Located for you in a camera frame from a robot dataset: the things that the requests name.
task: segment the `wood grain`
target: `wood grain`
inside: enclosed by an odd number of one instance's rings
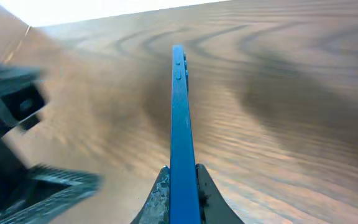
[[[47,69],[50,103],[20,141],[62,151],[25,156],[97,161],[107,178],[148,184],[111,192],[108,181],[81,207],[129,223],[169,163],[176,43],[188,56],[196,160],[244,222],[358,223],[358,1],[228,1],[32,29],[12,61]],[[85,162],[62,156],[77,152]],[[60,221],[89,221],[80,214]]]

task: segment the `blue plastic piece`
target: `blue plastic piece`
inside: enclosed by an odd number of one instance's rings
[[[181,45],[173,46],[170,224],[201,223],[188,102],[188,73]]]

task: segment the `blue strip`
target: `blue strip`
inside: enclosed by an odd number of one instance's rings
[[[188,103],[185,54],[173,46],[170,224],[199,224],[200,205]]]

